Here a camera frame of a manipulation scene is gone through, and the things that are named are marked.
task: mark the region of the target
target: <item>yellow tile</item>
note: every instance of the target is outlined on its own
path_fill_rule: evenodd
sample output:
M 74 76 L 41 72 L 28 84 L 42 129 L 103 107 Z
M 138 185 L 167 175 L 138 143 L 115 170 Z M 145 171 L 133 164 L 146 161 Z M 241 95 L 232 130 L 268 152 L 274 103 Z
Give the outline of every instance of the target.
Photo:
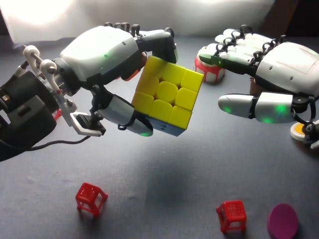
M 191 111 L 185 110 L 179 106 L 174 106 L 168 123 L 183 129 L 187 129 L 190 117 Z
M 171 104 L 165 101 L 155 100 L 152 105 L 149 116 L 161 120 L 163 122 L 168 122 L 172 109 L 173 106 L 171 106 Z
M 147 73 L 143 72 L 138 86 L 136 87 L 136 91 L 148 94 L 150 96 L 155 96 L 155 93 L 159 87 L 159 83 L 160 81 L 157 77 L 148 75 Z
M 184 73 L 184 67 L 177 66 L 173 63 L 167 63 L 162 80 L 171 82 L 177 85 L 177 87 L 180 87 L 180 83 L 183 79 Z
M 147 75 L 161 78 L 164 74 L 167 62 L 155 56 L 149 56 L 143 69 Z
M 186 69 L 180 86 L 195 92 L 199 92 L 203 77 L 203 74 Z
M 172 104 L 175 101 L 178 88 L 173 83 L 162 81 L 156 91 L 155 98 Z
M 151 111 L 153 101 L 153 96 L 136 91 L 132 100 L 132 105 L 136 111 L 148 115 Z
M 195 91 L 180 88 L 175 99 L 175 105 L 192 111 L 196 102 L 197 94 L 198 93 Z

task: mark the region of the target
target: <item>tabletop surface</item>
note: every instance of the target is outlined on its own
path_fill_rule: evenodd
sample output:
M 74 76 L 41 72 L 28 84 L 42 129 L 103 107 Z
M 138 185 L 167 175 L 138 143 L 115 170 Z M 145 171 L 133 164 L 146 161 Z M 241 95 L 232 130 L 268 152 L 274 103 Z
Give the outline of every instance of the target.
M 4 83 L 24 61 L 0 39 Z M 176 38 L 178 65 L 193 69 L 209 38 Z M 291 39 L 319 51 L 318 39 Z M 59 56 L 69 39 L 36 43 L 43 59 Z M 130 101 L 139 75 L 107 89 Z M 319 238 L 319 153 L 290 136 L 292 124 L 264 124 L 221 111 L 218 98 L 249 93 L 249 76 L 226 72 L 217 86 L 203 84 L 188 129 L 179 137 L 155 131 L 141 137 L 103 120 L 106 133 L 79 145 L 53 145 L 0 163 L 1 239 L 268 239 L 267 217 L 288 203 L 300 222 L 298 238 Z M 71 98 L 78 111 L 91 93 Z M 81 136 L 61 118 L 41 143 Z M 109 195 L 101 216 L 80 214 L 75 195 L 83 182 Z M 244 235 L 224 236 L 216 207 L 242 200 Z

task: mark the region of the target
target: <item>yellow cube face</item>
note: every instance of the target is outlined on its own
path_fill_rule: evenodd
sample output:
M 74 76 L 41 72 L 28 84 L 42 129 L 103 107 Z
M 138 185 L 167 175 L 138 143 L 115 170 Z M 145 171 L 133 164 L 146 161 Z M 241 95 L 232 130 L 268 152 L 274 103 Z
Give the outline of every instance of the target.
M 176 85 L 167 81 L 162 81 L 156 91 L 155 98 L 172 104 L 175 101 L 177 93 L 178 88 Z
M 197 92 L 186 88 L 180 88 L 175 99 L 175 105 L 188 111 L 192 111 L 196 102 L 196 98 Z
M 173 106 L 170 103 L 161 100 L 155 100 L 149 116 L 163 122 L 168 122 Z
M 203 81 L 203 74 L 186 69 L 180 86 L 195 92 L 199 92 Z
M 174 106 L 168 123 L 182 129 L 187 129 L 190 117 L 191 111 L 185 110 L 179 106 Z
M 190 121 L 203 75 L 150 56 L 132 105 L 154 129 L 179 136 Z
M 153 96 L 141 92 L 135 92 L 135 95 L 132 100 L 132 105 L 134 106 L 134 109 L 136 111 L 148 115 L 151 111 L 153 102 Z
M 180 87 L 180 83 L 183 79 L 185 68 L 181 66 L 176 66 L 175 64 L 168 63 L 163 75 L 163 81 L 168 81 Z

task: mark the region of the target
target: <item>purple disc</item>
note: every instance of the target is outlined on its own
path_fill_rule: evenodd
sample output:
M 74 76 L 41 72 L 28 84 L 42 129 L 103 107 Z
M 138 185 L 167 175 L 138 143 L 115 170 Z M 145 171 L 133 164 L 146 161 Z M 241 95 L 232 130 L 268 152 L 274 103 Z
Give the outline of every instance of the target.
M 273 239 L 292 239 L 298 230 L 295 210 L 288 204 L 278 204 L 267 221 L 268 232 Z

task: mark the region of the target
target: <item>robotic hand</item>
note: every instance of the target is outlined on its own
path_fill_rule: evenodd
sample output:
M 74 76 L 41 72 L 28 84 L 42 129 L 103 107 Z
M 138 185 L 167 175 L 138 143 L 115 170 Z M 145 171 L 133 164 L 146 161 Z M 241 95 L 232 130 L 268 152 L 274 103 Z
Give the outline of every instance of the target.
M 151 123 L 104 87 L 117 78 L 128 81 L 135 76 L 144 67 L 148 51 L 176 63 L 173 31 L 140 31 L 136 24 L 130 29 L 128 23 L 106 23 L 81 34 L 54 60 L 42 60 L 35 46 L 26 46 L 26 62 L 0 88 L 0 106 L 10 120 L 7 123 L 0 116 L 0 161 L 43 148 L 33 146 L 55 128 L 52 113 L 57 109 L 69 126 L 87 136 L 83 140 L 105 133 L 101 119 L 117 124 L 120 130 L 151 136 Z M 28 65 L 33 72 L 26 70 Z M 90 115 L 77 112 L 75 103 L 64 97 L 80 88 L 93 95 Z
M 255 34 L 247 25 L 240 30 L 227 29 L 215 41 L 199 51 L 201 61 L 248 74 L 265 90 L 254 95 L 224 95 L 219 98 L 219 107 L 229 114 L 265 123 L 298 121 L 304 125 L 304 144 L 319 147 L 319 125 L 314 122 L 315 102 L 319 99 L 319 54 L 286 42 L 284 35 L 277 40 Z M 306 121 L 298 114 L 308 105 L 311 118 Z

